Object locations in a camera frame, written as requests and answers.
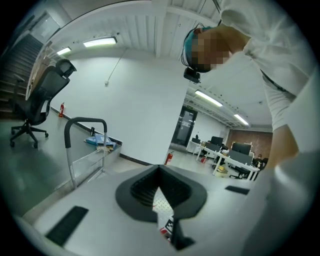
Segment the wooden panel wall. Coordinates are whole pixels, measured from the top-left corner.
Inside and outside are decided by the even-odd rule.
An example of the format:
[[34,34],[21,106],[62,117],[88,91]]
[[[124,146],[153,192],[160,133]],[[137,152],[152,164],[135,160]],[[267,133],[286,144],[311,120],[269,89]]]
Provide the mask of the wooden panel wall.
[[246,131],[246,130],[230,130],[226,146],[230,149],[233,142],[251,143],[251,150],[257,158],[262,154],[262,158],[268,158],[272,142],[271,132]]

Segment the cart handle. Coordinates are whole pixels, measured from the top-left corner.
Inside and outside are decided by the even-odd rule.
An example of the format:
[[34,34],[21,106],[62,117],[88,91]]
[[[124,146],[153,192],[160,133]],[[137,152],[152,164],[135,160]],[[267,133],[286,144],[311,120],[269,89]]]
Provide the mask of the cart handle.
[[76,122],[88,122],[88,123],[102,123],[104,133],[107,133],[107,123],[105,120],[100,118],[89,118],[89,117],[74,117],[71,118],[64,127],[64,144],[65,148],[71,148],[71,140],[70,140],[70,128]]

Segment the fluorescent light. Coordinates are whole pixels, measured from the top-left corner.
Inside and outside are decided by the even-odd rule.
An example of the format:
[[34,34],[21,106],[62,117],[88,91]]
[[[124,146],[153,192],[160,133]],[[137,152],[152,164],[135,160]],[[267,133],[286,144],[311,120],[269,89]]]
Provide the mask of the fluorescent light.
[[101,46],[101,45],[114,45],[117,43],[117,40],[115,37],[108,37],[108,38],[102,38],[97,39],[89,42],[84,42],[85,47],[91,47],[91,46]]
[[236,118],[238,118],[242,123],[244,123],[246,126],[248,126],[249,124],[238,114],[234,115]]
[[195,94],[197,94],[197,95],[205,98],[206,100],[212,102],[213,104],[216,104],[218,107],[221,107],[221,106],[222,106],[222,104],[221,104],[220,102],[216,101],[215,99],[209,97],[208,95],[204,94],[203,92],[201,92],[201,91],[199,91],[199,90],[196,90],[196,91],[195,91]]
[[70,47],[67,47],[67,48],[64,48],[64,49],[58,51],[56,54],[61,55],[61,54],[65,54],[70,51],[71,51]]

